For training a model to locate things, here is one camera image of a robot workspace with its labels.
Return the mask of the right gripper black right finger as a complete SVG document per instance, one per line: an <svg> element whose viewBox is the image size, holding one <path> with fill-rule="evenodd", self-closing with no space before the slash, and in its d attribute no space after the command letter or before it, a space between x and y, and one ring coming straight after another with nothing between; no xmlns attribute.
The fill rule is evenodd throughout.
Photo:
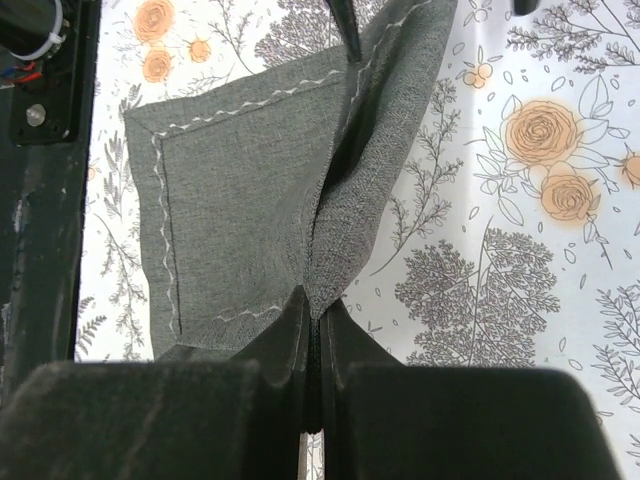
<svg viewBox="0 0 640 480"><path fill-rule="evenodd" d="M401 364L341 302L319 323L329 479L615 479L592 405L546 369Z"/></svg>

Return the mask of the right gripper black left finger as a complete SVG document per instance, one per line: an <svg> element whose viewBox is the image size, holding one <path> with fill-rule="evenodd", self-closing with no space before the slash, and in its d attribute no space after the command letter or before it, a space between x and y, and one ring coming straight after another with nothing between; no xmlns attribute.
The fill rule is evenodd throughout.
<svg viewBox="0 0 640 480"><path fill-rule="evenodd" d="M294 479L306 295L226 361L50 363L1 416L5 479Z"/></svg>

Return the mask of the grey cloth napkin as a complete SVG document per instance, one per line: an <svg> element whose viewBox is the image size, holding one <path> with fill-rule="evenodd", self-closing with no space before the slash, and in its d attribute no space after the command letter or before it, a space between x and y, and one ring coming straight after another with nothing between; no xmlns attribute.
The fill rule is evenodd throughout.
<svg viewBox="0 0 640 480"><path fill-rule="evenodd" d="M318 317L367 263L435 88L456 3L389 1L336 46L125 117L159 419L218 433L217 369L302 287Z"/></svg>

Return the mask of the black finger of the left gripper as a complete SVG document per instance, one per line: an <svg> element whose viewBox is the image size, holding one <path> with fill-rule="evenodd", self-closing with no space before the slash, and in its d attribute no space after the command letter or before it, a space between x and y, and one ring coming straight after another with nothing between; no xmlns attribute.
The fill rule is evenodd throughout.
<svg viewBox="0 0 640 480"><path fill-rule="evenodd" d="M514 14L531 14L539 3L539 0L512 0L512 10Z"/></svg>
<svg viewBox="0 0 640 480"><path fill-rule="evenodd" d="M360 62L362 50L353 1L326 0L325 3L336 22L341 39L346 47L348 62Z"/></svg>

